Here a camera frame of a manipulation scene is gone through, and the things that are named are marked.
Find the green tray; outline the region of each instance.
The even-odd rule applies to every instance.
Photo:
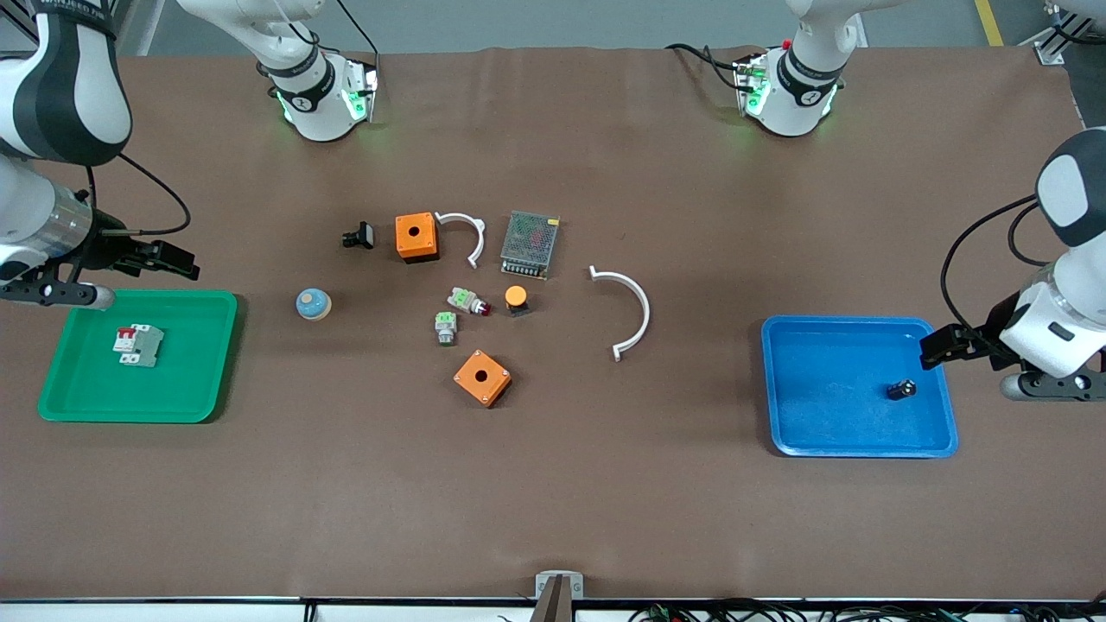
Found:
[[[54,422],[199,423],[219,398],[238,300],[228,291],[118,290],[104,311],[74,309],[39,398]],[[119,363],[115,330],[165,332],[153,367]]]

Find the metal mesh cover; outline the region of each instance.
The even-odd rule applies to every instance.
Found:
[[[512,211],[500,257],[508,261],[549,266],[559,225],[560,218],[554,216]]]

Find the blue tray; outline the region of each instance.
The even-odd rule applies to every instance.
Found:
[[[776,315],[764,322],[772,440],[789,456],[947,458],[959,445],[938,367],[924,372],[914,318]],[[910,379],[918,393],[887,397]]]

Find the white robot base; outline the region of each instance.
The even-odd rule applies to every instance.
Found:
[[[276,93],[276,100],[284,110],[284,120],[294,125],[301,136],[319,143],[336,141],[358,123],[371,123],[376,105],[375,68],[338,54],[327,53],[325,58],[334,68],[337,79],[314,111],[303,112],[298,106],[296,97],[285,101]]]
[[[783,48],[775,48],[733,68],[734,84],[751,89],[751,92],[738,91],[738,110],[742,116],[755,118],[773,134],[802,136],[830,114],[837,86],[824,96],[811,92],[807,95],[817,100],[811,105],[800,105],[794,95],[780,84],[778,68],[785,53]]]

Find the yellow floor line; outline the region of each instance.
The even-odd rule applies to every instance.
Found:
[[[983,24],[988,45],[1001,48],[1003,45],[1002,33],[999,32],[999,22],[994,21],[994,11],[991,10],[991,2],[989,0],[975,0],[975,12],[979,13],[979,21]]]

